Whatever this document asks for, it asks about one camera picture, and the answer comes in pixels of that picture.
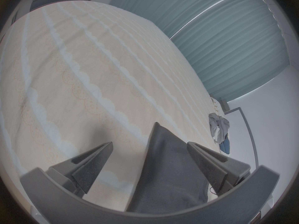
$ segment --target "black garment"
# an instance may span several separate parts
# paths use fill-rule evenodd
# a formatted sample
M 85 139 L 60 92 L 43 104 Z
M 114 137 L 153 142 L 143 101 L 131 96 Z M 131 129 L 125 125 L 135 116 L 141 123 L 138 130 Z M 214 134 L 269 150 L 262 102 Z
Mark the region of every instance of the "black garment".
M 208 181 L 187 144 L 155 123 L 141 177 L 127 211 L 165 214 L 207 202 Z

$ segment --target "green curtain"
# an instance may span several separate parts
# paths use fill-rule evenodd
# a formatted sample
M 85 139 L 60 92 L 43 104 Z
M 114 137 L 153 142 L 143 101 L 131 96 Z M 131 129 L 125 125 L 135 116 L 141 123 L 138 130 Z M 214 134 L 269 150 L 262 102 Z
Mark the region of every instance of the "green curtain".
M 168 37 L 220 0 L 112 0 L 155 23 Z M 225 0 L 172 41 L 216 99 L 233 100 L 278 75 L 289 58 L 281 31 L 262 0 Z

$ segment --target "curtain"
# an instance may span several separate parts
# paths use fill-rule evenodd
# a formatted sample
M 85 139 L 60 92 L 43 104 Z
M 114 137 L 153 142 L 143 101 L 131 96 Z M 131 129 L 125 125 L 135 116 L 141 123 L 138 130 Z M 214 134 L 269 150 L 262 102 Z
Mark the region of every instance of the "curtain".
M 220 0 L 112 0 L 155 23 L 168 37 Z M 233 100 L 278 75 L 289 58 L 281 31 L 262 0 L 225 0 L 173 38 L 205 88 Z

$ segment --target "bed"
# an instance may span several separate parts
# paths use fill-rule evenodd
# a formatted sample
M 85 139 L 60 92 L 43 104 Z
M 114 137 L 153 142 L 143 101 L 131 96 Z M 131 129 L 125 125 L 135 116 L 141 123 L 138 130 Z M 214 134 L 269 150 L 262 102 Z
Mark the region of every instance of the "bed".
M 16 21 L 0 43 L 1 177 L 32 206 L 19 177 L 112 141 L 83 199 L 125 211 L 155 122 L 219 152 L 215 105 L 195 71 L 152 22 L 96 2 L 67 1 Z

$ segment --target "blue cloth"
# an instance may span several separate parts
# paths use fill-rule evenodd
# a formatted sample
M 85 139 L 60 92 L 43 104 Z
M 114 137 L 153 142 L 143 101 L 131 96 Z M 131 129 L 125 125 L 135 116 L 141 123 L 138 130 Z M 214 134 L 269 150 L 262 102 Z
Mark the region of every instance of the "blue cloth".
M 219 146 L 222 152 L 229 154 L 229 140 L 227 135 L 225 136 L 225 140 L 221 144 L 219 144 Z

